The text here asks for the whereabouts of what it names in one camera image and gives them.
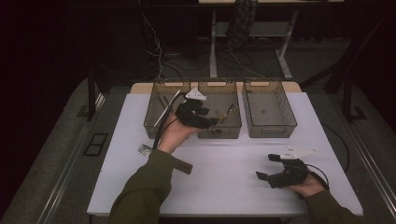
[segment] floor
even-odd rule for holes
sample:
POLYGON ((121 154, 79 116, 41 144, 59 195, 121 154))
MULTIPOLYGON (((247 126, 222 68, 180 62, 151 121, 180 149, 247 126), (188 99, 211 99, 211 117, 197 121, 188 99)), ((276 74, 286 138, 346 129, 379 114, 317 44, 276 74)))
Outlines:
MULTIPOLYGON (((218 43, 218 77, 282 77, 275 56, 280 44, 277 39, 254 39, 244 51, 231 54, 218 43)), ((343 39, 291 41, 286 60, 293 81, 307 80, 337 62, 348 44, 343 39)), ((165 52, 163 76, 209 77, 208 50, 203 41, 202 50, 195 55, 165 52)), ((343 167, 348 166, 346 176, 361 201, 364 216, 368 223, 396 223, 395 211, 389 209, 395 203, 396 163, 392 161, 396 159, 396 134, 356 87, 352 104, 360 107, 367 119, 347 122, 340 112, 342 91, 327 94, 323 90, 326 81, 325 77, 303 91, 307 92, 338 160, 343 167)), ((1 224, 106 223, 106 217, 89 216, 86 210, 129 89, 119 86, 105 95, 98 94, 97 113, 88 122, 87 81, 76 88, 1 224), (96 133, 107 133, 100 155, 84 156, 83 151, 96 133)), ((308 223, 306 217, 161 220, 181 222, 308 223)))

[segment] metal fork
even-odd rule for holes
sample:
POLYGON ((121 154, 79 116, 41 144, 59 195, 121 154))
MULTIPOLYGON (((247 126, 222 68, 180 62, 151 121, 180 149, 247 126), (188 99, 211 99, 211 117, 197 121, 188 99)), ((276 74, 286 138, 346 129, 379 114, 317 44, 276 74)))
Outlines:
MULTIPOLYGON (((142 154, 143 156, 148 158, 149 154, 151 154, 152 147, 149 147, 147 145, 142 144, 137 149, 137 151, 140 152, 140 154, 142 154)), ((191 164, 189 164, 187 162, 184 162, 184 161, 181 161, 178 158, 175 158, 175 159, 176 159, 175 169, 177 169, 177 170, 179 170, 179 171, 181 171, 181 172, 183 172, 183 173, 185 173, 187 175, 191 174, 191 170, 192 170, 192 165, 191 164)))

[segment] storage bin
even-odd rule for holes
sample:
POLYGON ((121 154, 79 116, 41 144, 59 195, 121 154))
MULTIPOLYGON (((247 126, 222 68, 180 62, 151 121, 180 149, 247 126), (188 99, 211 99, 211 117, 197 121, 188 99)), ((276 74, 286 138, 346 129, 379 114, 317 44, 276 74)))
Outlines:
POLYGON ((203 107, 209 109, 207 118, 221 118, 218 125, 198 133, 201 139, 235 139, 241 131, 236 82, 233 78, 200 78, 198 91, 206 96, 203 107))
POLYGON ((279 78, 245 78, 242 95, 249 137, 291 136, 297 121, 279 78))
MULTIPOLYGON (((153 83, 148 102, 148 110, 144 121, 144 127, 148 138, 155 138, 160 122, 155 127, 154 125, 177 91, 189 92, 190 88, 191 83, 188 78, 160 79, 153 83)), ((179 96, 173 105, 173 109, 176 110, 178 105, 182 104, 184 101, 184 97, 179 96)))

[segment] white table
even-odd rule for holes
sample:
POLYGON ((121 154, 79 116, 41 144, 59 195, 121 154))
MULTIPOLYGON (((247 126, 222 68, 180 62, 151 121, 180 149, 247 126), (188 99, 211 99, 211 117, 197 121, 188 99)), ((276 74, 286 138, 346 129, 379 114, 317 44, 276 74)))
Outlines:
MULTIPOLYGON (((267 155, 281 154, 286 146, 317 148, 317 154, 305 157, 303 161, 325 172, 332 195, 341 205, 362 215, 361 204, 306 93, 288 92, 287 95, 298 122, 290 138, 249 138, 239 93, 242 128, 238 139, 198 139, 194 135, 186 140, 174 156, 194 167, 190 175, 174 170, 173 188, 161 207, 161 216, 305 216, 304 202, 295 193, 287 189, 271 189, 255 174, 256 171, 269 175, 283 171, 282 164, 269 161, 267 155)), ((127 95, 88 207, 89 214, 108 216, 125 182, 147 161, 137 149, 141 144, 153 144, 143 127, 148 104, 148 93, 127 95)))

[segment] sleeve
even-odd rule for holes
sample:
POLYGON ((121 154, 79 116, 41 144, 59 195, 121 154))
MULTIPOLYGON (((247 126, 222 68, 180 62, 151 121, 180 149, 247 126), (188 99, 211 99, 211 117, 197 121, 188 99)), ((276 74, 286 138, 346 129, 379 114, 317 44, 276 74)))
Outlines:
POLYGON ((174 157, 153 150, 113 203, 108 223, 157 223, 160 206, 171 191, 174 166, 174 157))
POLYGON ((342 207, 328 190, 305 198, 310 224, 363 224, 363 217, 342 207))

